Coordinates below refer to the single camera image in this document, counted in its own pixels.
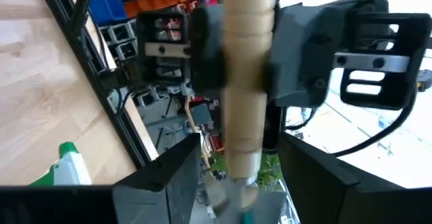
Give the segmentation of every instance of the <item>screw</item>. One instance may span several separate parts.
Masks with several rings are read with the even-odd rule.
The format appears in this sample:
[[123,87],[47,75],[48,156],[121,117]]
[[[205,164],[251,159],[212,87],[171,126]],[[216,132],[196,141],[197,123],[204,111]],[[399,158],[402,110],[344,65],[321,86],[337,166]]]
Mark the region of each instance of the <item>screw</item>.
[[382,68],[384,66],[384,64],[385,64],[385,60],[382,57],[381,58],[376,58],[372,62],[372,66],[374,68]]
[[165,53],[165,47],[164,46],[160,46],[159,47],[159,52],[161,52],[161,54]]
[[336,62],[340,65],[345,65],[346,64],[346,57],[345,56],[339,56],[337,58]]
[[317,45],[325,45],[326,43],[331,41],[331,38],[329,38],[325,34],[314,34],[312,35],[311,40]]
[[317,79],[313,86],[318,89],[322,89],[327,85],[323,79]]
[[183,49],[183,53],[184,53],[185,55],[190,55],[190,48],[184,48],[184,49]]

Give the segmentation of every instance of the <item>light wood surface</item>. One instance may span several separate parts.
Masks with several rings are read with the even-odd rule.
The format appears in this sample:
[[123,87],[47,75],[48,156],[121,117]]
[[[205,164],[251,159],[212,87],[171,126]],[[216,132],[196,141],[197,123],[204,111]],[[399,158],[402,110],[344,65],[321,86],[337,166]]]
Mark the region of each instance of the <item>light wood surface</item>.
[[[76,143],[94,184],[135,171],[45,0],[0,0],[0,34],[0,185],[39,178],[65,141]],[[131,100],[126,111],[157,157]]]

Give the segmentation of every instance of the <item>black metal frame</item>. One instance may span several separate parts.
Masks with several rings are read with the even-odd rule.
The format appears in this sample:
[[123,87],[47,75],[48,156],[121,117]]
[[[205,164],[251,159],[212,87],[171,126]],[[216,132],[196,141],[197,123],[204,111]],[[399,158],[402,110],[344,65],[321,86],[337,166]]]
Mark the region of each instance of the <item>black metal frame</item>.
[[108,92],[103,90],[99,72],[104,70],[104,61],[98,53],[88,30],[85,28],[90,0],[45,0],[51,9],[72,51],[80,62],[88,81],[93,87],[103,109],[119,135],[129,156],[137,168],[148,164],[151,159],[130,116],[123,112],[116,116],[107,99]]

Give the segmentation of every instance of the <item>cylindrical wooden object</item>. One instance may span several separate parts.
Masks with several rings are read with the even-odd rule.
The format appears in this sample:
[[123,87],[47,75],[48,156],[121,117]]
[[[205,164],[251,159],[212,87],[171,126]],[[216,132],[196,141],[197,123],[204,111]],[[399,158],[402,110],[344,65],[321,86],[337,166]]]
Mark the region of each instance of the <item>cylindrical wooden object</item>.
[[232,179],[247,179],[250,184],[261,164],[267,104],[262,81],[272,41],[273,2],[223,0],[223,4],[225,162]]

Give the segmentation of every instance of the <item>orange bin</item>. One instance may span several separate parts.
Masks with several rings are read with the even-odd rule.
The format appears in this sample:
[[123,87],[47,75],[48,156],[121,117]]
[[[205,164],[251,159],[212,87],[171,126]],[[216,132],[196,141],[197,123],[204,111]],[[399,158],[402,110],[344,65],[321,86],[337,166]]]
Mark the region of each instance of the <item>orange bin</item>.
[[124,8],[129,18],[133,18],[140,11],[157,11],[167,7],[184,4],[190,11],[196,0],[132,0],[124,2]]

